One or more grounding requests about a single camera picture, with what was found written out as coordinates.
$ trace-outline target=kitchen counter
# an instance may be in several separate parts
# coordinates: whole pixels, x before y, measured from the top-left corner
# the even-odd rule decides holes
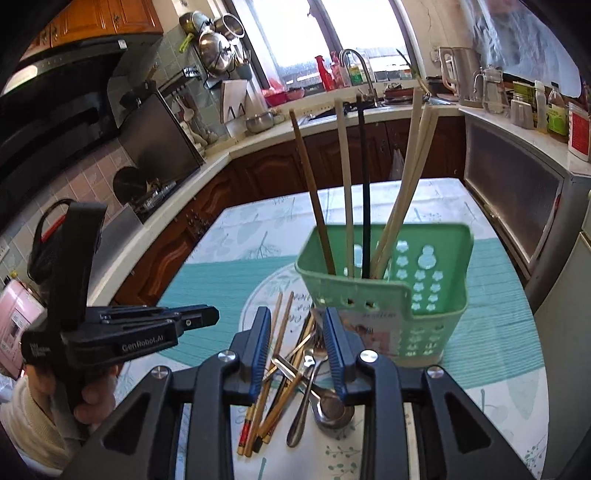
[[[436,107],[440,116],[461,116],[455,105]],[[385,122],[410,118],[411,105],[389,106],[367,110],[365,122]],[[349,114],[346,118],[347,127],[358,124],[357,115]],[[300,127],[302,136],[315,135],[336,130],[336,117],[329,117],[304,124]],[[295,135],[291,122],[285,122],[258,135],[246,137],[236,145],[232,145],[216,153],[208,153],[205,165],[189,177],[183,185],[146,221],[141,229],[130,237],[121,254],[105,271],[104,276],[89,289],[88,305],[107,305],[150,245],[158,238],[164,228],[182,210],[182,208],[208,184],[231,161],[239,161],[240,157],[293,140]]]
[[[488,113],[482,108],[470,108],[460,106],[458,111],[485,121],[488,124],[511,134],[518,141],[535,148],[554,163],[556,168],[561,168],[573,175],[591,177],[591,163],[585,162],[569,152],[567,144],[561,143],[547,134],[537,130],[526,130],[511,123],[511,120],[502,116]]]

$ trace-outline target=red bowl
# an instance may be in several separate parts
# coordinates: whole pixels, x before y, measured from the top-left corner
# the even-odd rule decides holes
[[[296,88],[287,92],[287,98],[290,101],[292,100],[299,100],[300,98],[304,98],[304,94],[306,91],[303,88]]]
[[[289,98],[287,98],[287,92],[278,92],[273,93],[273,95],[266,96],[265,100],[269,106],[279,106],[283,103],[287,103]]]

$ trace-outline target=window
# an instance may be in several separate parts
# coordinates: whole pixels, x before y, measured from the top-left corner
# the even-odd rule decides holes
[[[322,55],[328,66],[330,52],[342,48],[364,54],[378,80],[388,80],[392,71],[407,68],[397,49],[406,58],[410,53],[415,63],[407,50],[408,34],[391,0],[233,0],[233,7],[245,23],[271,86],[320,83],[314,58]],[[371,29],[360,26],[360,16],[371,20]]]

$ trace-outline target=plastic bag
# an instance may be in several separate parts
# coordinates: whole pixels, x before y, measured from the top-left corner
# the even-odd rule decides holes
[[[461,0],[475,49],[483,65],[502,67],[531,82],[560,85],[571,97],[581,93],[579,70],[554,36],[519,0]]]

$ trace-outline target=oven door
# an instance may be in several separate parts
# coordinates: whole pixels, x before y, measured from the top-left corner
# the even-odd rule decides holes
[[[466,186],[527,280],[544,248],[564,178],[498,128],[466,117]]]

